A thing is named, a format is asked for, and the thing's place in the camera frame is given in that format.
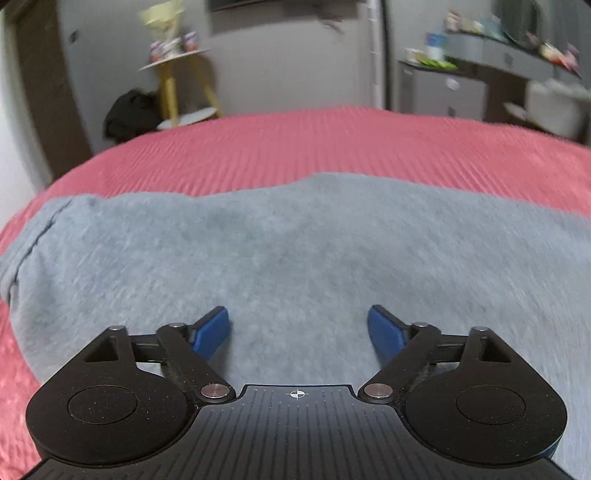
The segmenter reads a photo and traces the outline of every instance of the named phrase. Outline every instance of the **gray fleece blanket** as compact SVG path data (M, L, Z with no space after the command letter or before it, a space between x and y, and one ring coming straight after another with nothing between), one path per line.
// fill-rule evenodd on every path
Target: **gray fleece blanket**
M590 479L591 223L482 194L322 174L194 199L53 200L0 259L0 296L41 381L105 327L151 333L216 305L213 365L244 383L353 384L379 368L380 303L444 333L488 325L558 391L555 460Z

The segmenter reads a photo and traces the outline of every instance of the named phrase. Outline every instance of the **bed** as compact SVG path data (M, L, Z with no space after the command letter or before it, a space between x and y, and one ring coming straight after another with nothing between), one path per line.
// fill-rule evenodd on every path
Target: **bed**
M591 215L591 153L536 132L473 121L337 108L224 118L145 135L97 155L40 193L0 234L0 254L49 199L128 192L204 196L318 172L487 193ZM38 388L0 302L0 478L38 462L24 411Z

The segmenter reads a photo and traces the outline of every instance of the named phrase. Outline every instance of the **black bag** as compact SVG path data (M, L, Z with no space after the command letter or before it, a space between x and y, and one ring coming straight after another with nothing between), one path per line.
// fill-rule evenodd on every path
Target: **black bag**
M117 98L107 113L104 135L119 144L155 132L162 121L155 95L130 90Z

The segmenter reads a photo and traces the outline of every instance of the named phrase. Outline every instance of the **door frame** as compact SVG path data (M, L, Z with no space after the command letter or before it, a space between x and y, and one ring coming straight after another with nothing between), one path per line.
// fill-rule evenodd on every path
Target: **door frame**
M389 45L385 0L366 0L371 32L372 106L391 110L389 95Z
M16 23L26 14L27 9L37 1L44 0L12 0L1 12L0 54L4 57L5 71L1 72L2 87L6 93L7 109L12 119L11 128L23 153L23 159L31 181L38 191L46 189L54 178L49 163L37 136L33 117L29 111L27 96L21 77L18 61Z

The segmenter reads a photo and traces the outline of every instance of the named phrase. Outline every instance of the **circular pad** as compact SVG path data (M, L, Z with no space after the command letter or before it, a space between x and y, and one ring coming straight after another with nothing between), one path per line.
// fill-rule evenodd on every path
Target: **circular pad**
M477 385L457 396L457 409L470 420L484 425L502 425L517 420L525 402L512 390L494 385Z
M83 390L68 405L76 420L92 425L107 425L129 417L138 406L138 397L123 387L100 385Z

